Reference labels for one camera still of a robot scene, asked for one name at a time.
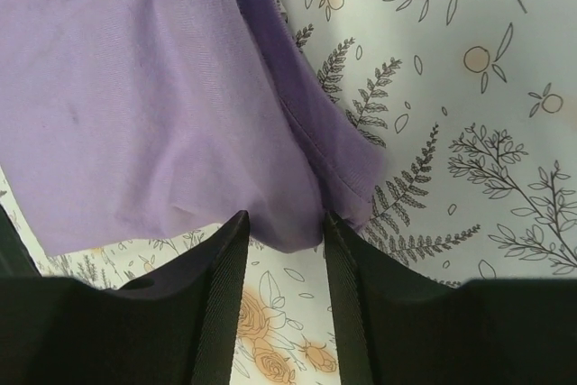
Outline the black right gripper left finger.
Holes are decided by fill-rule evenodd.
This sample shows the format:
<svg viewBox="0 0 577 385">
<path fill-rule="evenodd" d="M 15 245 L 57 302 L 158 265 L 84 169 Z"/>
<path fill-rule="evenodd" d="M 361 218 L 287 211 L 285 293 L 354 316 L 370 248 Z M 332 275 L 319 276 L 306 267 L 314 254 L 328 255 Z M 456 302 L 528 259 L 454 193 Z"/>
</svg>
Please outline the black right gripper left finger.
<svg viewBox="0 0 577 385">
<path fill-rule="evenodd" d="M 4 384 L 226 384 L 249 242 L 241 211 L 119 289 L 43 277 L 1 218 Z"/>
</svg>

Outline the lavender t shirt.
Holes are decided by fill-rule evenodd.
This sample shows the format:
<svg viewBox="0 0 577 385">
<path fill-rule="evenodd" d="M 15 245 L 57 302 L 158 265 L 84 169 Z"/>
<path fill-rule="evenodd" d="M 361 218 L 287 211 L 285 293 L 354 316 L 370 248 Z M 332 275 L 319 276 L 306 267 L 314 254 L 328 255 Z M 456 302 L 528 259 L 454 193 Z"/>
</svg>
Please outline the lavender t shirt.
<svg viewBox="0 0 577 385">
<path fill-rule="evenodd" d="M 296 252 L 368 223 L 383 157 L 275 0 L 1 0 L 1 167 L 50 255 L 241 210 Z"/>
</svg>

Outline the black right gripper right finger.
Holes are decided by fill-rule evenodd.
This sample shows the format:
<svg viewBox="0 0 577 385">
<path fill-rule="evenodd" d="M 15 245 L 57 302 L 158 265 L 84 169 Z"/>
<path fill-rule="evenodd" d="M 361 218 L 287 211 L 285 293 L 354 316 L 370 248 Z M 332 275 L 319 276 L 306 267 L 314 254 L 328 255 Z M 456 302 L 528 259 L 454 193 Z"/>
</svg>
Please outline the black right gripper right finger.
<svg viewBox="0 0 577 385">
<path fill-rule="evenodd" d="M 573 384 L 576 283 L 470 280 L 452 289 L 323 222 L 344 384 Z"/>
</svg>

